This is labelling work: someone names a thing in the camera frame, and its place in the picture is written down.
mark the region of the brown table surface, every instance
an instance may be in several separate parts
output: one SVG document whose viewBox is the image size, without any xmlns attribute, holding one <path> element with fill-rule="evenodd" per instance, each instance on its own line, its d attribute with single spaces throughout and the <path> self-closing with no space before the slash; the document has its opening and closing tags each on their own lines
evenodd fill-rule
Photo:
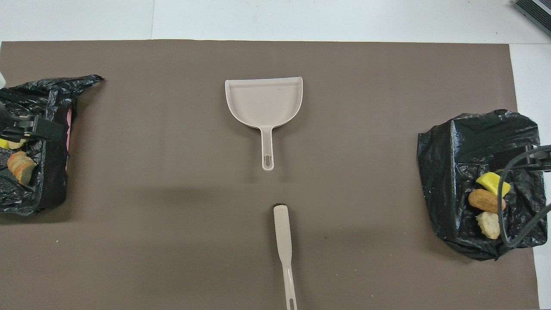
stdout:
<svg viewBox="0 0 551 310">
<path fill-rule="evenodd" d="M 289 206 L 298 309 L 537 308 L 531 249 L 478 262 L 437 239 L 417 133 L 516 110 L 507 45 L 3 42 L 8 86 L 99 74 L 79 101 L 67 201 L 0 216 L 2 309 L 284 309 L 272 205 Z M 273 133 L 226 79 L 302 76 Z"/>
</svg>

